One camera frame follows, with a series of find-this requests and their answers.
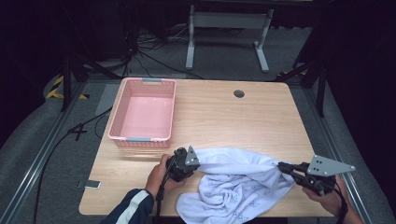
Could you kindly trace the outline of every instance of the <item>basket handle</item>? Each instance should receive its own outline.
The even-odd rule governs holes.
[[[142,82],[163,82],[162,78],[157,78],[157,77],[142,77]]]
[[[151,141],[150,138],[143,138],[143,137],[127,137],[126,140],[128,142],[149,142],[149,141]]]

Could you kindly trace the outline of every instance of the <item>wooden table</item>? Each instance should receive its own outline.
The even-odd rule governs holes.
[[[245,93],[243,98],[234,91]],[[79,211],[83,215],[107,215],[130,189],[142,189],[159,155],[136,156],[118,148],[107,137],[109,123],[92,167],[90,180],[99,189],[85,189]],[[314,155],[297,107],[284,83],[178,80],[170,148],[238,147],[260,152],[281,161],[311,162]],[[196,172],[185,188],[165,196],[162,216],[177,216],[177,196],[198,190],[203,174]],[[309,200],[300,186],[294,187],[262,217],[330,217]]]

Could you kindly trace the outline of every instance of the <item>yellow tape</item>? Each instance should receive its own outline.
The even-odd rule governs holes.
[[[56,92],[63,81],[64,81],[64,76],[59,75],[58,78],[56,78],[55,82],[53,83],[49,93],[47,94],[47,98],[58,98],[58,99],[64,98],[63,94]],[[89,94],[81,94],[78,97],[78,99],[88,100],[88,99],[90,99],[90,95]]]

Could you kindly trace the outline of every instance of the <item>white cloth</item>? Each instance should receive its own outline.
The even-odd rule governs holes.
[[[205,172],[198,193],[177,199],[177,212],[188,224],[244,223],[267,211],[295,182],[282,174],[279,161],[239,148],[196,149]]]

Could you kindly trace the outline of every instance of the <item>person's arm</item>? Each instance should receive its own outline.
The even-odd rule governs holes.
[[[336,175],[335,179],[338,186],[340,187],[341,193],[346,200],[348,209],[346,216],[344,217],[343,224],[362,224],[363,221],[361,220],[361,217],[358,215],[355,209],[353,209],[352,204],[350,203],[344,181],[339,175]],[[339,217],[341,209],[341,198],[336,192],[333,191],[332,193],[326,194],[325,196],[319,196],[314,191],[307,188],[303,188],[303,192],[306,193],[309,199],[320,203],[322,207],[328,212],[332,213],[336,217]]]
[[[153,205],[154,197],[149,191],[133,189],[100,224],[144,224],[152,212]]]
[[[129,191],[121,203],[101,221],[101,224],[145,224],[149,214],[152,212],[158,189],[166,173],[166,161],[169,158],[171,156],[163,154],[160,164],[154,166],[149,174],[146,187]],[[183,180],[177,183],[173,179],[168,179],[164,186],[165,193],[184,186],[186,181]]]

